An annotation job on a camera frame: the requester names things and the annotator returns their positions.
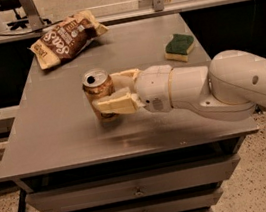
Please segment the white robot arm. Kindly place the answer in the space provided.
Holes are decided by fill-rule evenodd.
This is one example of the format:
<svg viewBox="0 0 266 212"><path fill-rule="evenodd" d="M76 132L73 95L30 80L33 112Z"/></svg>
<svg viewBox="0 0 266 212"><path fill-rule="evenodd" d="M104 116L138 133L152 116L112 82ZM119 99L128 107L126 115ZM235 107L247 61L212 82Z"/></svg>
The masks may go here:
<svg viewBox="0 0 266 212"><path fill-rule="evenodd" d="M187 109L217 120L240 121L256 105L266 107L266 58L228 50L207 66L157 65L111 76L116 90L95 99L101 113L131 114L140 108L152 113Z"/></svg>

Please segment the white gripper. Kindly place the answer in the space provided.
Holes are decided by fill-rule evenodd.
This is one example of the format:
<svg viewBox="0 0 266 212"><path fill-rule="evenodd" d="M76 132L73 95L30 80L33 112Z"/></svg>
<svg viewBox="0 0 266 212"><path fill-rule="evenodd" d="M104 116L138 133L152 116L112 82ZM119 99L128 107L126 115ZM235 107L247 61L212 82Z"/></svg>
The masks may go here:
<svg viewBox="0 0 266 212"><path fill-rule="evenodd" d="M115 90L129 88L131 92L105 96L94 100L92 105L103 114L131 114L135 113L140 105L152 113L169 112L172 110L169 94L169 75L172 71L169 65L157 65L141 71L133 68L111 74Z"/></svg>

